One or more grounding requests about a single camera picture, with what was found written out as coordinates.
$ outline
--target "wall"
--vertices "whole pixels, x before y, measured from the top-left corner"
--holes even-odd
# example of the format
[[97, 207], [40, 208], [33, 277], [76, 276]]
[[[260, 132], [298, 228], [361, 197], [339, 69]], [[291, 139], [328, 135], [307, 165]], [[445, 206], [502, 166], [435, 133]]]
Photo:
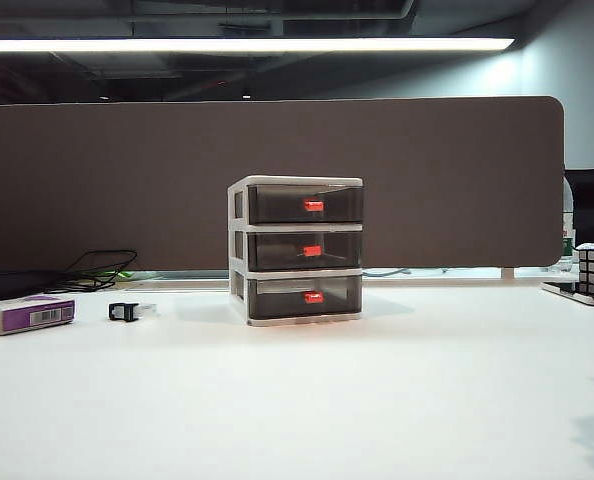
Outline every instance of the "wall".
[[594, 168], [594, 0], [569, 3], [531, 36], [515, 51], [425, 67], [316, 98], [551, 95], [566, 113], [566, 167]]
[[563, 103], [566, 166], [594, 168], [594, 0], [573, 2], [524, 48], [522, 93]]

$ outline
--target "transparent drawer front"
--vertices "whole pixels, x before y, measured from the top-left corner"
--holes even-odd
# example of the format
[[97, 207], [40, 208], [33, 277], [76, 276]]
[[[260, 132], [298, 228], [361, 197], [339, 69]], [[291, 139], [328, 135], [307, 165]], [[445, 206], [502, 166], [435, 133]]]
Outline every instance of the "transparent drawer front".
[[361, 223], [363, 187], [258, 185], [248, 187], [249, 221]]
[[361, 311], [359, 275], [248, 282], [248, 314], [253, 319]]
[[251, 271], [360, 266], [361, 232], [248, 234]]

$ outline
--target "plastic drawer organizer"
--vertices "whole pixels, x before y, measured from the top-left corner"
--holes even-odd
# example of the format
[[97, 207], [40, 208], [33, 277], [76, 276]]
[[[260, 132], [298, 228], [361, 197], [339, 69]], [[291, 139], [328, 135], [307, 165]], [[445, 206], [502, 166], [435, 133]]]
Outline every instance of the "plastic drawer organizer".
[[361, 313], [359, 178], [246, 177], [228, 189], [230, 293], [253, 326]]

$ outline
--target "white desk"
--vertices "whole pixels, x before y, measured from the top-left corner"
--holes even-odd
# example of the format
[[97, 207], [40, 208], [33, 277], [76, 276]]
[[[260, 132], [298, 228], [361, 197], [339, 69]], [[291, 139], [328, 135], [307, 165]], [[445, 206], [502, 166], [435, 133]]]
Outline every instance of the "white desk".
[[223, 292], [79, 296], [0, 337], [0, 479], [594, 479], [594, 307], [482, 285], [271, 328]]

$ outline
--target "ceiling light fixture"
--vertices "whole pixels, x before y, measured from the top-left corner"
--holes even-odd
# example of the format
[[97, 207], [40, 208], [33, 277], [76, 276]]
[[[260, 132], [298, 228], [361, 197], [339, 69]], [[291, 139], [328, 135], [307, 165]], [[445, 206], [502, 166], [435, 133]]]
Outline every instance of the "ceiling light fixture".
[[511, 38], [116, 38], [0, 40], [4, 52], [469, 52], [499, 51]]

